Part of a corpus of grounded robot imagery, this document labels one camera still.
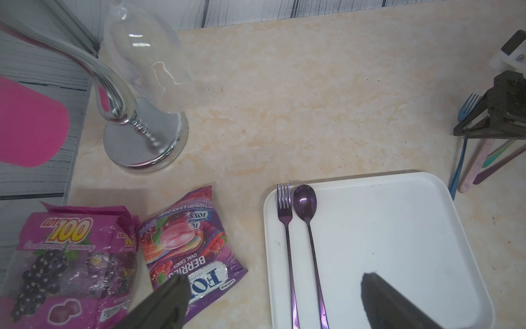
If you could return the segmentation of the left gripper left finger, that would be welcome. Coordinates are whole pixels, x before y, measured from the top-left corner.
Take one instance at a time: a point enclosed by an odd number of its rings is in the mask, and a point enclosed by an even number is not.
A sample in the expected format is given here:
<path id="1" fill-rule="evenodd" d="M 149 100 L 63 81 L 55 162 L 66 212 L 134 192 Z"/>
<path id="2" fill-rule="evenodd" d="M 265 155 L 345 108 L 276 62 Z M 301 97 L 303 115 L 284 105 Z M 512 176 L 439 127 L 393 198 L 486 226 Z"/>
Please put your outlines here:
<path id="1" fill-rule="evenodd" d="M 174 275 L 114 328 L 183 328 L 190 297 L 188 277 Z"/>

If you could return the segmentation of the white plastic tray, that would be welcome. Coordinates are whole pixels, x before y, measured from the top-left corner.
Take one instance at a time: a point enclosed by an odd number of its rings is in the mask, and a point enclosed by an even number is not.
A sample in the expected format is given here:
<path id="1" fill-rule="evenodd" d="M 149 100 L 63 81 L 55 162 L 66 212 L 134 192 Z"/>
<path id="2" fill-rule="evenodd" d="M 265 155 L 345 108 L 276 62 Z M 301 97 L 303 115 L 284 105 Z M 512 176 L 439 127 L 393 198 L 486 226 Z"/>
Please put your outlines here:
<path id="1" fill-rule="evenodd" d="M 368 328 L 361 299 L 375 272 L 444 328 L 493 328 L 495 312 L 445 184 L 426 172 L 313 184 L 311 221 L 331 328 Z M 286 235 L 277 195 L 264 206 L 272 326 L 292 326 Z M 299 322 L 320 326 L 306 224 L 289 225 Z"/>

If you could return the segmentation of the purple metal spoon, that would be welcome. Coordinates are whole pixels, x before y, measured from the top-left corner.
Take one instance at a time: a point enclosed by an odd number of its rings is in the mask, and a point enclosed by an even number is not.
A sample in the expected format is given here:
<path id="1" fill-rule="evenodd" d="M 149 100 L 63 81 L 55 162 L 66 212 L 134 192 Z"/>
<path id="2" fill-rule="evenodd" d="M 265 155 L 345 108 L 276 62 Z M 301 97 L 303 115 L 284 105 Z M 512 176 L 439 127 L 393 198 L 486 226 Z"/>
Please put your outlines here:
<path id="1" fill-rule="evenodd" d="M 312 262 L 315 273 L 316 294 L 318 300 L 318 310 L 320 325 L 322 329 L 329 329 L 329 322 L 325 301 L 323 298 L 323 290 L 321 280 L 319 277 L 319 268 L 316 259 L 315 242 L 312 233 L 311 221 L 316 214 L 317 197 L 315 190 L 309 185 L 299 185 L 293 193 L 293 206 L 298 217 L 306 224 L 310 240 L 310 248 L 312 254 Z"/>

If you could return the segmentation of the blue handled fork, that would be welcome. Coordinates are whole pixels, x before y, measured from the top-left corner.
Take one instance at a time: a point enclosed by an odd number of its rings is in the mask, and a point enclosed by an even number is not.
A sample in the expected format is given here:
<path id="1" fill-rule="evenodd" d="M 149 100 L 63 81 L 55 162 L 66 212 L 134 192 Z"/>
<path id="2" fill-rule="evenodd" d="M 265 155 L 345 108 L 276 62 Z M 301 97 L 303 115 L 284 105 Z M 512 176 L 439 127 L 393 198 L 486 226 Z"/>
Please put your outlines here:
<path id="1" fill-rule="evenodd" d="M 468 99 L 465 101 L 465 103 L 461 107 L 460 112 L 458 113 L 458 121 L 459 122 L 462 122 L 463 120 L 465 120 L 469 116 L 469 114 L 476 107 L 476 105 L 478 104 L 478 102 L 479 102 L 479 100 L 481 98 L 482 97 L 480 95 L 474 94 L 474 93 L 472 93 L 468 97 Z M 467 142 L 468 142 L 468 140 L 466 138 L 464 138 L 463 142 L 462 142 L 460 158 L 459 158 L 456 170 L 455 170 L 455 172 L 453 174 L 453 178 L 451 179 L 451 183 L 449 185 L 449 193 L 450 193 L 450 196 L 451 196 L 452 200 L 455 200 L 455 198 L 456 198 L 458 184 L 460 182 L 460 174 L 462 172 L 462 167 L 463 167 L 463 164 L 464 164 L 464 157 L 465 157 L 465 153 L 466 153 Z"/>

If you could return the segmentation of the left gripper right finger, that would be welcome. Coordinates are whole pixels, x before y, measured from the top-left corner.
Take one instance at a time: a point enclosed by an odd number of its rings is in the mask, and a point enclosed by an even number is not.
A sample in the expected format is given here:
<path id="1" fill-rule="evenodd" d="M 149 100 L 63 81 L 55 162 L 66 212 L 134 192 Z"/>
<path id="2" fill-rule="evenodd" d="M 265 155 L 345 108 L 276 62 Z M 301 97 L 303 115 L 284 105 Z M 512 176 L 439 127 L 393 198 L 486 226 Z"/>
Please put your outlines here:
<path id="1" fill-rule="evenodd" d="M 363 275 L 361 298 L 372 329 L 441 328 L 376 273 Z"/>

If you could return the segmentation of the purple metal fork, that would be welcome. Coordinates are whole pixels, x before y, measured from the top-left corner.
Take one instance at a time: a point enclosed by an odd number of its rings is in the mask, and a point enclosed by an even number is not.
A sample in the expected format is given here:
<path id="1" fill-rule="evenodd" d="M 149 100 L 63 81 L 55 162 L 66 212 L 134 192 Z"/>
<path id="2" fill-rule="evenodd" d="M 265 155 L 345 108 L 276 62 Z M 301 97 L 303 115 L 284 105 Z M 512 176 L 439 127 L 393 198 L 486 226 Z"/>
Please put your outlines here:
<path id="1" fill-rule="evenodd" d="M 293 260 L 290 245 L 290 231 L 289 224 L 293 219 L 292 197 L 290 195 L 289 184 L 277 185 L 277 205 L 278 205 L 278 219 L 282 222 L 285 228 L 286 235 L 286 249 L 288 257 L 288 271 L 290 283 L 290 299 L 291 299 L 291 313 L 292 313 L 292 328 L 300 329 L 299 313 L 297 306 L 297 297 L 295 292 L 295 282 L 293 274 Z"/>

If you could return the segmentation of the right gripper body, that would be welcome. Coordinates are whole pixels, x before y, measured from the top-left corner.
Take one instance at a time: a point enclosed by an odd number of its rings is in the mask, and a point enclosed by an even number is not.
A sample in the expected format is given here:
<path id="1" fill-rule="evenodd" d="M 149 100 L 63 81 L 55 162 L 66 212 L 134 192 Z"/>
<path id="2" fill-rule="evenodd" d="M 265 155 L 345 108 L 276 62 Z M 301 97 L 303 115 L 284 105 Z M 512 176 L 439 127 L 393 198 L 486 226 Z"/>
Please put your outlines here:
<path id="1" fill-rule="evenodd" d="M 470 115 L 453 129 L 456 137 L 525 139 L 525 78 L 504 71 L 494 78 Z"/>

